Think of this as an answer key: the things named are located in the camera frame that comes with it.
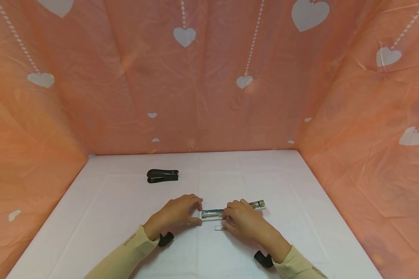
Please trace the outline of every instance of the left hand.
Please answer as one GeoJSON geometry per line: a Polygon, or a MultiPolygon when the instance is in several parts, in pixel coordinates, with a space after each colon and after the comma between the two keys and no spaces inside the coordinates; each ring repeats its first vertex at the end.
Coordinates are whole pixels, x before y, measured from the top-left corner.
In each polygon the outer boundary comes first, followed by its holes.
{"type": "Polygon", "coordinates": [[[163,229],[171,226],[184,224],[201,226],[202,220],[192,217],[190,211],[192,208],[202,211],[202,201],[203,199],[194,194],[183,195],[177,199],[169,200],[159,212],[152,215],[144,224],[143,227],[147,237],[153,241],[160,235],[163,229]]]}

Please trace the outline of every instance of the beige sleeve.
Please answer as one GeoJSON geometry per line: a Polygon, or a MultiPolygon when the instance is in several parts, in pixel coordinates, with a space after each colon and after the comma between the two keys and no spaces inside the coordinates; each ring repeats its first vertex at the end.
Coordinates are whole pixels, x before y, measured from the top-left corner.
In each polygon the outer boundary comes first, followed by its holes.
{"type": "Polygon", "coordinates": [[[157,246],[150,241],[143,226],[97,264],[84,279],[128,279],[138,263],[157,246]]]}
{"type": "Polygon", "coordinates": [[[273,261],[273,264],[280,276],[286,279],[327,279],[294,246],[282,263],[273,261]]]}

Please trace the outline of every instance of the open stapler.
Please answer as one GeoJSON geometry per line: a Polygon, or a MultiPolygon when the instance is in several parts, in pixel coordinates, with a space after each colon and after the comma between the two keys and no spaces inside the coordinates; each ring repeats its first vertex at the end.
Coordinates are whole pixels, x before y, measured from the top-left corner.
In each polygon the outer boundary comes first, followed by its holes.
{"type": "Polygon", "coordinates": [[[163,181],[177,181],[179,180],[178,170],[157,170],[152,169],[147,172],[148,183],[158,183],[163,181]]]}

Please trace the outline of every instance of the black object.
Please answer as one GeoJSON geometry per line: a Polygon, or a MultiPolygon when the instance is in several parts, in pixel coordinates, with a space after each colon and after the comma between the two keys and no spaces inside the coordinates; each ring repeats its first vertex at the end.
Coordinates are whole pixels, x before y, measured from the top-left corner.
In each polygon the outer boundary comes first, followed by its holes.
{"type": "Polygon", "coordinates": [[[255,260],[258,261],[264,268],[271,268],[273,266],[272,256],[270,254],[264,256],[261,251],[257,251],[255,254],[255,260]]]}
{"type": "Polygon", "coordinates": [[[174,239],[174,235],[171,232],[166,233],[166,236],[163,236],[160,233],[160,241],[158,242],[159,247],[165,247],[174,239]]]}
{"type": "Polygon", "coordinates": [[[148,183],[158,183],[163,181],[177,181],[179,180],[178,170],[157,170],[152,169],[147,172],[148,183]]]}

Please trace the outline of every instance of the fabric wall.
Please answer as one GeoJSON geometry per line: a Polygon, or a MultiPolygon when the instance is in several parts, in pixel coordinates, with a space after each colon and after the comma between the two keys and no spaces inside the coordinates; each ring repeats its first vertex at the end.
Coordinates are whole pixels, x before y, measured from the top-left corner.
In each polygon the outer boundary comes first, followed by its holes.
{"type": "Polygon", "coordinates": [[[419,278],[419,3],[377,14],[299,148],[383,278],[419,278]]]}
{"type": "Polygon", "coordinates": [[[419,0],[0,0],[0,278],[89,154],[287,148],[419,274],[419,0]]]}

